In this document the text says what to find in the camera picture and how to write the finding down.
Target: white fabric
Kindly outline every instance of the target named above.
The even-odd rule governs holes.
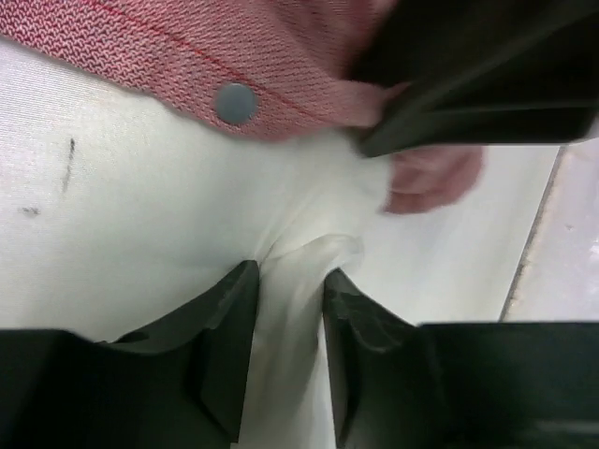
[[[115,340],[258,260],[241,447],[332,449],[319,287],[359,259],[388,162],[333,131],[226,137],[5,40],[0,80],[0,326]]]

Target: red woven fabric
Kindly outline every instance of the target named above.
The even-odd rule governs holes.
[[[2,0],[0,34],[228,132],[275,140],[377,122],[384,93],[342,79],[396,0]],[[218,89],[251,86],[230,126]]]

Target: blurry black object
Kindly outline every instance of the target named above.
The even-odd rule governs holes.
[[[413,327],[325,289],[339,448],[599,447],[599,324]]]
[[[581,139],[599,110],[599,0],[401,0],[349,78],[410,82],[360,133],[366,156]]]
[[[0,331],[0,447],[228,449],[239,437],[259,271],[116,343]]]

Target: dark scratch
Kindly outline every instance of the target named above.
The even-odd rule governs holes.
[[[37,217],[41,213],[38,208],[21,208],[21,212],[29,217]]]
[[[66,173],[63,177],[63,193],[68,189],[68,183],[71,181],[71,168],[73,167],[73,159],[75,159],[75,139],[70,140],[70,148],[68,151],[68,164],[66,165]]]

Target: red stitching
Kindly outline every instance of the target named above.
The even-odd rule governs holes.
[[[221,63],[218,59],[210,56],[208,53],[206,53],[203,50],[197,49],[195,48],[192,44],[190,44],[189,42],[185,41],[184,39],[174,36],[171,33],[168,33],[167,31],[165,31],[164,29],[160,29],[158,27],[155,26],[151,26],[148,23],[139,21],[137,19],[134,19],[130,16],[128,16],[126,13],[124,13],[123,11],[117,9],[116,7],[110,7],[108,5],[104,5],[102,3],[99,2],[99,0],[81,0],[83,3],[88,3],[91,4],[92,6],[96,6],[99,8],[104,9],[107,13],[112,14],[113,16],[121,16],[123,19],[125,19],[126,21],[132,22],[132,23],[136,23],[137,25],[141,26],[142,28],[144,28],[147,31],[152,31],[154,33],[157,33],[160,36],[165,36],[167,38],[169,38],[173,43],[175,43],[176,45],[179,45],[180,47],[185,47],[188,50],[191,50],[193,53],[195,53],[197,56],[199,56],[200,58],[203,58],[205,60],[207,60],[209,63],[212,63],[214,65],[218,65],[220,68],[224,69],[225,71],[229,72],[234,78],[238,78],[239,81],[244,81],[247,82],[248,85],[250,85],[251,87],[261,90],[267,94],[270,94],[274,97],[276,97],[281,103],[284,103],[285,105],[291,107],[292,109],[295,109],[297,112],[304,114],[310,118],[313,119],[317,119],[317,120],[321,120],[325,123],[329,123],[329,124],[339,124],[336,122],[331,122],[330,120],[324,118],[324,117],[320,117],[318,115],[314,115],[311,112],[309,112],[306,109],[303,109],[302,107],[296,105],[295,103],[287,100],[284,96],[277,94],[274,91],[271,91],[270,89],[259,85],[258,83],[249,80],[245,75],[243,75],[242,73],[237,72],[236,70],[233,70],[229,67],[227,67],[226,65],[224,65],[223,63]]]

